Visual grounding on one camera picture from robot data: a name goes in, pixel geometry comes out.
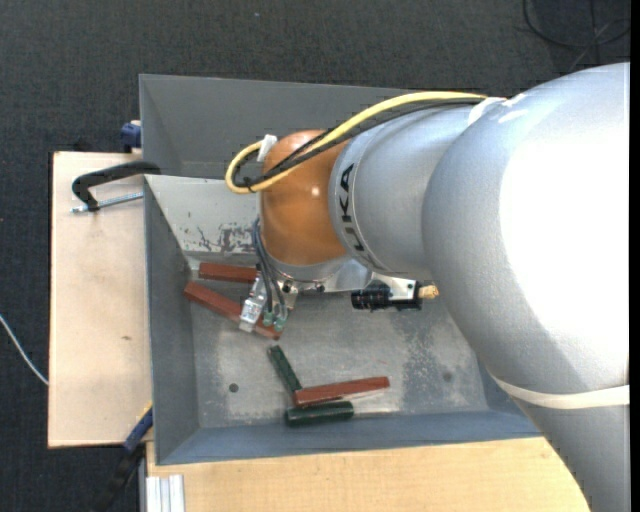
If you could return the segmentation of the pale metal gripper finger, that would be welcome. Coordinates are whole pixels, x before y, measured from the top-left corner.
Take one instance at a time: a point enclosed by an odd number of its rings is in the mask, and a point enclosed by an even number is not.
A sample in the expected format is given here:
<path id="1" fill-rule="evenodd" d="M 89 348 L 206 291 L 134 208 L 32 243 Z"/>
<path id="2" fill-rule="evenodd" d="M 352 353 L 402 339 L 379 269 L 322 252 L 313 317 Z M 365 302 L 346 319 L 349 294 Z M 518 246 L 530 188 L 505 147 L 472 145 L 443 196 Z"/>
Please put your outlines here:
<path id="1" fill-rule="evenodd" d="M 261 317 L 263 304 L 255 298 L 249 297 L 244 301 L 239 315 L 239 328 L 245 332 L 255 330 Z"/>

